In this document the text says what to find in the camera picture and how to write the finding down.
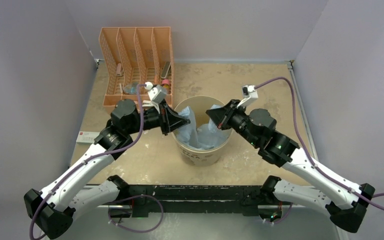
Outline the blue plastic trash bag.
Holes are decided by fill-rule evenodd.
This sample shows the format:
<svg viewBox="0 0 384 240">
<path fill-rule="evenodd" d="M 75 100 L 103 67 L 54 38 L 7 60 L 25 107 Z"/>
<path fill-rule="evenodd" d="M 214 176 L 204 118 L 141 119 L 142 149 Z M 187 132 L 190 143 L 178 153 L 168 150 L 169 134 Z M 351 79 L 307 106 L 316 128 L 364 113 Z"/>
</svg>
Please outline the blue plastic trash bag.
<svg viewBox="0 0 384 240">
<path fill-rule="evenodd" d="M 195 113 L 190 106 L 182 109 L 179 115 L 188 118 L 190 124 L 180 127 L 174 135 L 189 149 L 206 151 L 218 148 L 228 140 L 231 134 L 229 130 L 217 129 L 211 119 L 208 123 L 198 126 Z"/>
</svg>

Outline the beige capybara trash bin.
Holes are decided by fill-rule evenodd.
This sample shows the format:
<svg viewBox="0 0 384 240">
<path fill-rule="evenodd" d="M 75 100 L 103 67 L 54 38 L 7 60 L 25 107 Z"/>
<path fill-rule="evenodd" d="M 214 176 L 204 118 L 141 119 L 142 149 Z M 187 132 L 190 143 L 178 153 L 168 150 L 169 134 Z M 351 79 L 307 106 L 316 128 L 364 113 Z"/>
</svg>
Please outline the beige capybara trash bin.
<svg viewBox="0 0 384 240">
<path fill-rule="evenodd" d="M 220 130 L 206 114 L 207 110 L 221 108 L 220 100 L 204 95 L 181 101 L 174 110 L 190 123 L 172 133 L 182 157 L 196 166 L 210 166 L 221 159 L 233 130 Z"/>
</svg>

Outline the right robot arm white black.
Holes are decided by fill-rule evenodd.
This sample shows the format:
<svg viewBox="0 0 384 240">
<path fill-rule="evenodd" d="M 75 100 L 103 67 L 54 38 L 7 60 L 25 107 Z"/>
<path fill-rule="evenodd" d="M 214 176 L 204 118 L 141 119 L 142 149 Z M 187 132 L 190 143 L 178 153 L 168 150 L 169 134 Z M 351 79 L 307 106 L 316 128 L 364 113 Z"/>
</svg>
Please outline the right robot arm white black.
<svg viewBox="0 0 384 240">
<path fill-rule="evenodd" d="M 312 208 L 349 233 L 356 233 L 366 215 L 375 188 L 352 182 L 307 156 L 304 147 L 276 130 L 277 121 L 263 108 L 246 114 L 239 100 L 205 112 L 220 130 L 232 129 L 258 150 L 267 163 L 283 168 L 309 183 L 299 186 L 270 176 L 260 196 L 268 204 L 276 200 Z"/>
</svg>

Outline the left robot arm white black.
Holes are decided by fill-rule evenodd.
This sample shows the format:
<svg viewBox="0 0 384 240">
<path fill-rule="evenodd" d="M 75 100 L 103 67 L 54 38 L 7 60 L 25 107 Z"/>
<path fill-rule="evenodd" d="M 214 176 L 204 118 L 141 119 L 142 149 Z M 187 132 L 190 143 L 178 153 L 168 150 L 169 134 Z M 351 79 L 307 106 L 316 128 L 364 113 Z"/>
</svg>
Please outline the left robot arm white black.
<svg viewBox="0 0 384 240">
<path fill-rule="evenodd" d="M 165 101 L 144 110 L 131 99 L 120 100 L 110 114 L 106 127 L 85 154 L 60 177 L 41 190 L 31 189 L 24 195 L 31 218 L 29 237 L 38 226 L 49 239 L 64 234 L 72 223 L 87 211 L 108 202 L 126 203 L 129 191 L 120 177 L 114 176 L 101 185 L 81 192 L 102 169 L 112 164 L 138 142 L 132 134 L 160 128 L 164 135 L 190 123 Z"/>
</svg>

